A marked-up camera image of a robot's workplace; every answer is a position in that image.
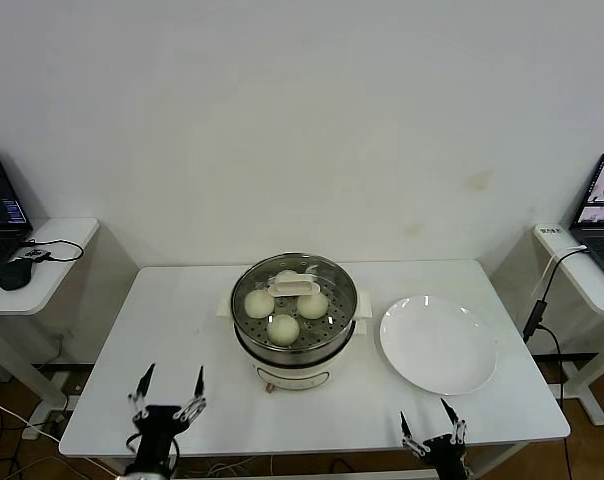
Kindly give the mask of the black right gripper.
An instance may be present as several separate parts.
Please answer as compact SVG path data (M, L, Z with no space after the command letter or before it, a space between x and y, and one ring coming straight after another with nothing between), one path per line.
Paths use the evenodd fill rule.
M452 433L425 440L423 445L413 439L403 412L400 412L402 445L414 455L424 455L423 462L436 470L440 480L467 480L469 474L464 464L467 424L444 399L441 404L452 424Z

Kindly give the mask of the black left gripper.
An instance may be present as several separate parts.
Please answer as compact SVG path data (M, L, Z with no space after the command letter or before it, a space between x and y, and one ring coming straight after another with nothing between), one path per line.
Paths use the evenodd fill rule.
M201 366L195 384L194 396L181 409L179 406L146 406L155 364L152 363L139 379L134 392L128 394L133 414L133 424L137 432L131 441L138 440L135 459L131 463L131 474L157 474L173 476L180 461L180 449L176 436L188 429L206 408L204 395L204 367Z

